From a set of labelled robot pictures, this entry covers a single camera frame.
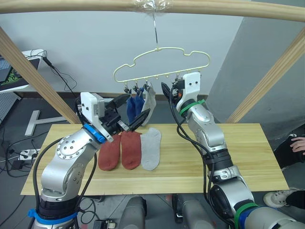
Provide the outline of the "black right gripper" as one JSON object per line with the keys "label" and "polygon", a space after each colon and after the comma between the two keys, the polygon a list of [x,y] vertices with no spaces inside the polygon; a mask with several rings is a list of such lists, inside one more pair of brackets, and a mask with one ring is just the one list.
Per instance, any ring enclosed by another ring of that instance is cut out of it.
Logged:
{"label": "black right gripper", "polygon": [[[171,92],[169,86],[161,82],[162,91],[165,97],[170,97]],[[184,80],[176,80],[173,82],[173,91],[172,91],[172,100],[180,100],[183,95],[183,89],[185,88],[185,82]]]}

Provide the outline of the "person's bare hand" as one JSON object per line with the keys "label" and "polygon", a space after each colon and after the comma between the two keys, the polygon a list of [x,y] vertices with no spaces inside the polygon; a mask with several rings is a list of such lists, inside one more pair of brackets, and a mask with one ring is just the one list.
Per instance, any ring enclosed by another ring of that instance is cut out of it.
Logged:
{"label": "person's bare hand", "polygon": [[293,142],[290,147],[294,153],[305,151],[305,137],[296,137],[291,139]]}

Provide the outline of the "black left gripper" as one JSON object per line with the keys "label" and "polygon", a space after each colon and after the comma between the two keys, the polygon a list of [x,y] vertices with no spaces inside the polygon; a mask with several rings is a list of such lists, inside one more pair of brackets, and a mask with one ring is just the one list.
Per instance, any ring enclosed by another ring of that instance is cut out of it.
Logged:
{"label": "black left gripper", "polygon": [[133,122],[125,124],[121,120],[121,116],[118,113],[117,108],[122,106],[130,98],[130,94],[122,94],[114,98],[112,101],[106,104],[104,117],[101,118],[102,127],[111,135],[119,134],[123,131],[135,131],[140,127],[143,122],[146,120],[150,113],[150,109],[142,111]]}

